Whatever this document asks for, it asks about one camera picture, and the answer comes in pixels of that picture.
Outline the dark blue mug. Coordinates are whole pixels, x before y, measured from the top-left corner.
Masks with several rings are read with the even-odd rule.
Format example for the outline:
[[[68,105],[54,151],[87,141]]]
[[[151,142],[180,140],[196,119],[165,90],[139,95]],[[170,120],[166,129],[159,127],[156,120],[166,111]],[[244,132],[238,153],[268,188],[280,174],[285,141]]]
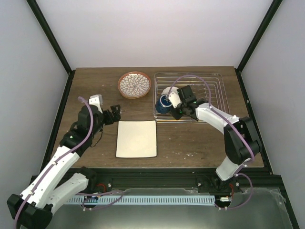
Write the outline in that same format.
[[[172,103],[166,98],[166,94],[162,94],[155,105],[156,111],[163,115],[169,113],[171,107]]]

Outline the cream rectangular plate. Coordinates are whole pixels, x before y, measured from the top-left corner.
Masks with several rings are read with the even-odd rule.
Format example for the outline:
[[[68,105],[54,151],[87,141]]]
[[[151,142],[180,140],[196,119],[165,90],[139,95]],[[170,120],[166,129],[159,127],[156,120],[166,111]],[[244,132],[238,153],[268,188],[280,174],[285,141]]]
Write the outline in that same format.
[[[157,157],[155,121],[119,121],[117,158]]]

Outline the metal wire dish rack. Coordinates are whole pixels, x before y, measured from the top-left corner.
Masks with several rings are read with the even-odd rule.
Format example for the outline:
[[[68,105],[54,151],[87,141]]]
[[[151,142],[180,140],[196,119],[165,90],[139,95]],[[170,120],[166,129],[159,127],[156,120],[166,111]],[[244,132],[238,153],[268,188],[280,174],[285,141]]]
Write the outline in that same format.
[[[182,117],[180,120],[175,120],[170,114],[161,114],[155,108],[155,105],[162,95],[163,90],[170,87],[179,77],[187,74],[190,76],[183,77],[182,79],[178,80],[178,82],[175,84],[176,87],[181,88],[190,85],[197,99],[209,99],[215,108],[225,113],[230,112],[223,78],[219,73],[156,73],[154,75],[153,88],[153,116],[157,122],[195,122],[192,118],[187,116]]]

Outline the white scalloped bowl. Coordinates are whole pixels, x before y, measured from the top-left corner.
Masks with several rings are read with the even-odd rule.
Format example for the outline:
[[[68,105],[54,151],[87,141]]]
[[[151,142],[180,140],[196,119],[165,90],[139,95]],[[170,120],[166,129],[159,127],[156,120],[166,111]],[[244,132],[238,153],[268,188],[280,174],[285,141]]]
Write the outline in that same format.
[[[177,93],[177,90],[178,90],[178,87],[175,87],[175,86],[173,86],[172,88],[171,88],[171,87],[166,87],[166,88],[162,91],[161,95],[168,94],[168,93],[171,93],[171,92],[175,92],[176,94],[178,94],[178,93]]]

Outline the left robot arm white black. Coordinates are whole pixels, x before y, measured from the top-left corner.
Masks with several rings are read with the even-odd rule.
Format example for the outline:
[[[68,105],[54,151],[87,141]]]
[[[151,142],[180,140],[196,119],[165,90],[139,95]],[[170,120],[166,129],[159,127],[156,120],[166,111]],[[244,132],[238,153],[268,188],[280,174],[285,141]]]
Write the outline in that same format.
[[[21,194],[12,194],[7,205],[15,227],[46,228],[55,212],[74,195],[96,196],[97,175],[81,167],[63,184],[59,184],[70,167],[84,152],[94,147],[93,139],[103,127],[118,122],[121,107],[102,110],[99,105],[86,104],[78,113],[78,120],[63,136],[53,158]]]

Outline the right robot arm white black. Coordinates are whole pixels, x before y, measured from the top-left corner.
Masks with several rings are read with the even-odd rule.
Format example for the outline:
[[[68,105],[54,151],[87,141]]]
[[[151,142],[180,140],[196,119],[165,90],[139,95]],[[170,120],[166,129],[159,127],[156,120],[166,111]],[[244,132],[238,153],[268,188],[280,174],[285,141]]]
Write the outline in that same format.
[[[225,113],[210,104],[197,99],[191,87],[169,87],[166,99],[171,103],[170,114],[179,120],[188,116],[203,121],[224,135],[226,157],[216,169],[217,177],[212,179],[212,188],[223,192],[229,186],[229,179],[262,151],[262,142],[250,117],[237,117]]]

